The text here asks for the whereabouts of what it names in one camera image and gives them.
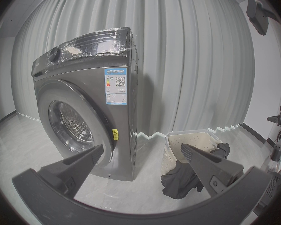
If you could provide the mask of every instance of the floor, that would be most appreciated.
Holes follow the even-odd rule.
[[[270,145],[262,144],[240,126],[219,128],[214,133],[224,143],[229,143],[228,159],[241,163],[244,172],[251,166],[261,167],[269,155]],[[201,193],[192,189],[181,200],[162,194],[160,176],[164,146],[163,134],[147,137],[139,133],[135,180],[123,182],[89,175],[75,199],[106,210],[138,214],[177,210],[208,199],[210,196],[205,188]],[[29,224],[40,223],[17,194],[11,178],[28,168],[38,171],[61,159],[39,121],[15,114],[0,124],[0,189]],[[242,224],[250,224],[255,218],[251,213]]]

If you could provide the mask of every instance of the baseboard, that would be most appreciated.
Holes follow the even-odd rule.
[[[268,138],[267,140],[266,140],[272,147],[274,147],[276,144],[275,144],[275,142],[272,140],[272,139],[270,139],[270,138]]]
[[[256,132],[254,129],[246,125],[245,123],[239,124],[241,127],[243,127],[245,130],[247,130],[249,133],[251,133],[255,138],[257,138],[259,141],[261,141],[263,144],[267,141],[263,136],[261,136],[258,132]],[[268,142],[272,147],[275,145],[275,143],[272,141],[272,143]]]
[[[10,114],[6,115],[4,118],[2,118],[2,119],[0,120],[0,123],[3,122],[5,119],[9,118],[11,115],[14,115],[16,112],[17,112],[17,111],[14,110],[14,111],[11,112]]]

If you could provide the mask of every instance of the white laundry basket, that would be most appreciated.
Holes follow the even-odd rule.
[[[176,167],[177,160],[182,163],[188,163],[180,151],[181,143],[192,145],[206,152],[211,152],[211,150],[216,149],[216,146],[221,142],[221,140],[208,130],[167,133],[165,136],[165,152],[163,153],[161,162],[161,174],[165,175]]]

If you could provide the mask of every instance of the washing machine door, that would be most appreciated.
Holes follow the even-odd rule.
[[[42,125],[64,158],[103,145],[104,153],[96,167],[104,167],[112,158],[110,136],[97,111],[70,83],[47,80],[37,95]]]

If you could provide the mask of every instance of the gray washing machine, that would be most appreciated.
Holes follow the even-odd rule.
[[[130,28],[89,33],[33,62],[42,125],[64,157],[96,145],[92,174],[133,181],[138,56]]]

